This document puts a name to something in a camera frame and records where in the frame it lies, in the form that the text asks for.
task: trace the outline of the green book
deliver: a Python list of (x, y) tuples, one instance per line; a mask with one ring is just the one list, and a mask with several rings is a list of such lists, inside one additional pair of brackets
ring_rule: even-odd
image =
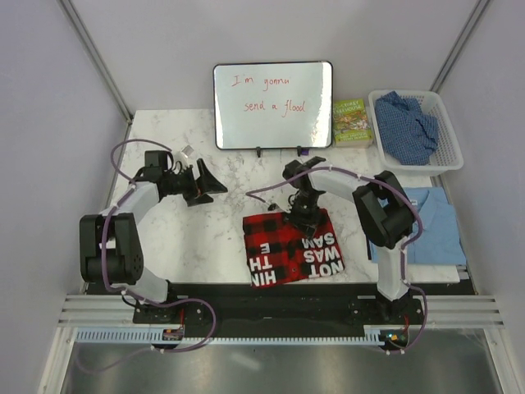
[(372, 129), (362, 98), (335, 101), (332, 116), (336, 146), (366, 148), (372, 143)]

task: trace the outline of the marble tabletop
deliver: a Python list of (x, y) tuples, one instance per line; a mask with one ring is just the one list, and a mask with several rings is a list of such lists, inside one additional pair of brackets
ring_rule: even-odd
[[(203, 158), (212, 174), (228, 188), (228, 193), (214, 195), (212, 204), (193, 208), (188, 208), (179, 195), (168, 196), (138, 225), (146, 266), (172, 282), (250, 283), (242, 218), (266, 212), (267, 205), (244, 194), (282, 181), (285, 164), (297, 158), (293, 149), (263, 151), (261, 158), (257, 158), (254, 151), (219, 150), (215, 146), (214, 133), (213, 112), (209, 109), (137, 111), (131, 127), (130, 139), (155, 140), (174, 151), (191, 145), (194, 152), (189, 157), (190, 163)], [(151, 149), (156, 147), (145, 143), (128, 144), (121, 170), (134, 175), (144, 165), (144, 151)], [(381, 172), (375, 145), (368, 149), (311, 150), (310, 157), (313, 155), (363, 175)], [(399, 181), (402, 186), (431, 185), (430, 178), (425, 176), (399, 176)], [(119, 177), (113, 201), (126, 187), (127, 182)], [(264, 193), (262, 197), (282, 206), (293, 193), (291, 186), (285, 186)], [(319, 206), (330, 214), (346, 269), (332, 277), (300, 283), (376, 282), (377, 266), (368, 261), (365, 237), (354, 205), (334, 195), (323, 195)], [(459, 275), (455, 266), (410, 265), (408, 279), (411, 282), (451, 283), (458, 282)]]

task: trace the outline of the whiteboard frame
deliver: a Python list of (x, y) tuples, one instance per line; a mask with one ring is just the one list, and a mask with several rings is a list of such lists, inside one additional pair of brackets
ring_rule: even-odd
[[(256, 66), (259, 64), (297, 64), (297, 63), (327, 63), (330, 65), (331, 68), (331, 81), (330, 81), (330, 121), (329, 121), (329, 127), (330, 127), (330, 140), (328, 141), (328, 145), (326, 146), (282, 146), (282, 147), (274, 147), (274, 148), (264, 148), (262, 146), (253, 146), (252, 148), (221, 148), (219, 144), (217, 143), (217, 116), (216, 116), (216, 108), (217, 108), (217, 102), (215, 100), (215, 69), (219, 66)], [(212, 81), (213, 81), (213, 128), (215, 129), (215, 146), (219, 150), (255, 150), (255, 149), (264, 149), (264, 150), (270, 150), (270, 149), (298, 149), (298, 148), (304, 148), (304, 149), (326, 149), (330, 148), (333, 144), (334, 135), (332, 130), (332, 110), (334, 107), (334, 65), (329, 60), (300, 60), (300, 61), (289, 61), (289, 62), (246, 62), (246, 63), (218, 63), (216, 64), (212, 69)]]

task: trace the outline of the plastic basket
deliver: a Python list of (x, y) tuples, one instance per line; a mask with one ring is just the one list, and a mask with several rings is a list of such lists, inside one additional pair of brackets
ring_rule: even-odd
[(424, 113), (430, 114), (437, 119), (439, 126), (439, 142), (436, 152), (430, 157), (430, 162), (426, 166), (404, 166), (398, 160), (391, 157), (383, 150), (381, 136), (377, 127), (376, 109), (374, 104), (376, 100), (390, 90), (374, 90), (368, 95), (368, 100), (372, 115), (372, 124), (376, 135), (375, 141), (379, 150), (379, 159), (383, 167), (399, 175), (424, 175), (437, 176), (449, 170), (458, 170), (463, 166), (463, 155), (459, 149), (458, 139), (454, 128), (450, 123), (445, 105), (439, 94), (434, 92), (417, 91), (417, 90), (397, 90), (397, 94), (403, 99), (416, 99), (421, 105)]

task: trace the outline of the red and black plaid fabric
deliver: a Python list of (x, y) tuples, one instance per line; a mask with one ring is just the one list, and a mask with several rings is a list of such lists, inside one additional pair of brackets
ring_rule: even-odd
[(334, 227), (325, 209), (311, 239), (285, 222), (283, 213), (243, 218), (243, 230), (252, 287), (329, 277), (345, 270)]

